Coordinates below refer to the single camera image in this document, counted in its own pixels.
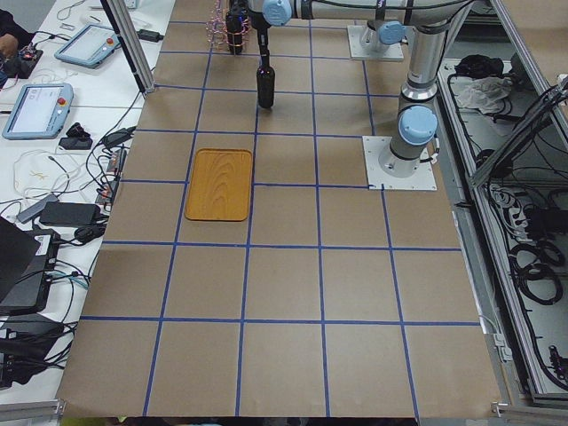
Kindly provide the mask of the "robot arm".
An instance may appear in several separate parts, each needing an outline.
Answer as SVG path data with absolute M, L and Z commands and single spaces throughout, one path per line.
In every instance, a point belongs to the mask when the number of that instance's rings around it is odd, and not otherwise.
M 360 36 L 360 45 L 370 57 L 397 56 L 402 53 L 401 42 L 405 36 L 406 27 L 397 20 L 369 20 Z
M 275 71 L 270 64 L 268 30 L 283 27 L 292 19 L 366 20 L 363 30 L 369 42 L 363 49 L 394 44 L 386 35 L 392 25 L 414 29 L 414 42 L 406 80 L 398 102 L 398 129 L 383 149 L 381 167 L 393 177 L 414 174 L 422 150 L 433 139 L 438 126 L 430 104 L 437 94 L 437 73 L 445 53 L 454 18 L 470 1 L 247 1 L 248 16 L 256 30 L 260 65 L 256 71 L 257 102 L 264 109 L 274 103 Z

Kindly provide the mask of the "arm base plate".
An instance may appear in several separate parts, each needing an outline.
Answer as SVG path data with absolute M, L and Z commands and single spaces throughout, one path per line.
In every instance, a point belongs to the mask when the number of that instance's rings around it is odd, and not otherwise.
M 398 158 L 391 151 L 391 137 L 364 136 L 363 153 L 369 190 L 436 191 L 430 157 L 426 147 L 418 159 Z
M 347 27 L 351 59 L 401 62 L 404 54 L 401 43 L 384 44 L 376 31 L 367 26 Z

